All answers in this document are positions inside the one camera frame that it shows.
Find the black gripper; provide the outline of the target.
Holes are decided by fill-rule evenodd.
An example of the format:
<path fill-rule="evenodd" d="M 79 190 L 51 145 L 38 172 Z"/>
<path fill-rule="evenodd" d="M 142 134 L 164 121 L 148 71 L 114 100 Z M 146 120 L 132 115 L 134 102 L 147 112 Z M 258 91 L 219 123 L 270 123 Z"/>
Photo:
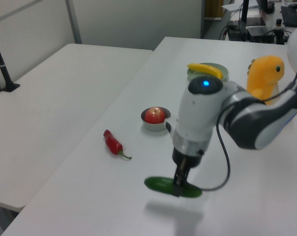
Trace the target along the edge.
<path fill-rule="evenodd" d="M 197 167 L 204 155 L 203 150 L 199 150 L 196 155 L 186 155 L 179 152 L 176 148 L 173 149 L 172 159 L 177 165 L 177 169 L 173 181 L 173 195 L 180 197 L 183 192 L 183 185 L 187 184 L 187 178 L 190 168 Z"/>

